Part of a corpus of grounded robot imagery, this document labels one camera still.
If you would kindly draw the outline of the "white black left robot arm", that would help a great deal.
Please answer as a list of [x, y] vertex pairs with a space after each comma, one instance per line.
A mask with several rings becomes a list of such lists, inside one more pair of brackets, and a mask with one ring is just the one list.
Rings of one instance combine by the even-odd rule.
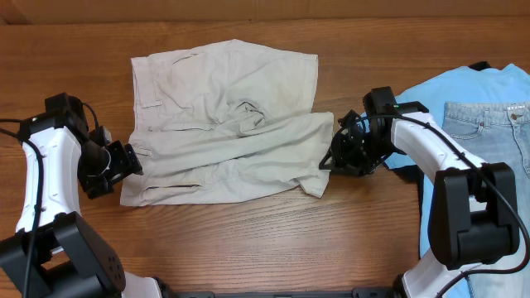
[[26, 155], [25, 202], [15, 234], [1, 242], [1, 268], [27, 298], [171, 297], [160, 279], [126, 272], [80, 212], [80, 191], [95, 199], [142, 174], [136, 152], [104, 126], [90, 130], [89, 105], [78, 98], [57, 94], [45, 106], [13, 135]]

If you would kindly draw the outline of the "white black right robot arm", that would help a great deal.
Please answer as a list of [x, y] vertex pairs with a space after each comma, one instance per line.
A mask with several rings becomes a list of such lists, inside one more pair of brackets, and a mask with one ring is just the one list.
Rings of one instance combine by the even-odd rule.
[[389, 87], [363, 99], [365, 115], [349, 111], [339, 119], [319, 167], [335, 174], [364, 176], [393, 153], [410, 156], [434, 185], [428, 224], [430, 249], [393, 286], [359, 287], [354, 297], [441, 297], [475, 274], [512, 274], [529, 263], [523, 257], [508, 270], [492, 266], [529, 244], [517, 212], [512, 169], [466, 151], [435, 123], [421, 103], [397, 103]]

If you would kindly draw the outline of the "beige cotton shorts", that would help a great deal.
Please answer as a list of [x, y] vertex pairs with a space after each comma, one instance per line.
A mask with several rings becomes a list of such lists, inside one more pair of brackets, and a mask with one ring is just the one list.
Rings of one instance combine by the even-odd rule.
[[135, 127], [143, 173], [125, 206], [228, 204], [296, 187], [321, 197], [332, 113], [316, 113], [316, 55], [240, 40], [135, 57]]

